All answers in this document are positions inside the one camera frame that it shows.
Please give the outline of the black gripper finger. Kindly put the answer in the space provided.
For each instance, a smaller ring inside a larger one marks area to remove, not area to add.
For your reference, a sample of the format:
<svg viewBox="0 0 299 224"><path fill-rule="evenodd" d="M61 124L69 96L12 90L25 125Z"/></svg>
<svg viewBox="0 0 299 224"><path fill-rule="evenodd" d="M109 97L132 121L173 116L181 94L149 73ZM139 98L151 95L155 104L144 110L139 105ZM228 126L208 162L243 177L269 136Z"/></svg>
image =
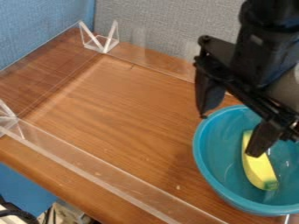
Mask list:
<svg viewBox="0 0 299 224"><path fill-rule="evenodd" d="M271 122L263 121L253 129L245 148L245 153L251 157L259 158L275 144L281 134L281 129L279 129Z"/></svg>
<svg viewBox="0 0 299 224"><path fill-rule="evenodd" d="M196 66L195 72L195 100L200 118L207 118L207 113L223 102L225 87L220 80L201 67Z"/></svg>

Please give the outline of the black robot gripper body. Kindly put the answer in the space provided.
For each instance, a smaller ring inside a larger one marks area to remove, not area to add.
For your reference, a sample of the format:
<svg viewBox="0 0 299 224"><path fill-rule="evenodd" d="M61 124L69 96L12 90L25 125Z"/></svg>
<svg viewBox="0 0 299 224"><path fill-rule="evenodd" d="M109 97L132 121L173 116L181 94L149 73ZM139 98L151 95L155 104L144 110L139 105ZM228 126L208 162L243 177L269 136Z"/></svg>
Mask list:
<svg viewBox="0 0 299 224"><path fill-rule="evenodd" d="M237 41L199 37L203 67L221 82L225 94L271 122L283 134L279 140L299 141L299 107L295 68L299 65L299 18L241 17Z"/></svg>

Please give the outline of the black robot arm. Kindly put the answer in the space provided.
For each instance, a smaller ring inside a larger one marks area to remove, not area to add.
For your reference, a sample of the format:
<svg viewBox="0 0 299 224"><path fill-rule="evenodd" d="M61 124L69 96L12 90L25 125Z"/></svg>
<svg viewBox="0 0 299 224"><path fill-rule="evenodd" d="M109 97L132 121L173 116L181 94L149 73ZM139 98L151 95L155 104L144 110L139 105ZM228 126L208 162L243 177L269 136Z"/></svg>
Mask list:
<svg viewBox="0 0 299 224"><path fill-rule="evenodd" d="M232 94L260 116L245 153L259 157L279 140L299 142L299 0L245 0L237 42L204 35L195 57L199 113Z"/></svg>

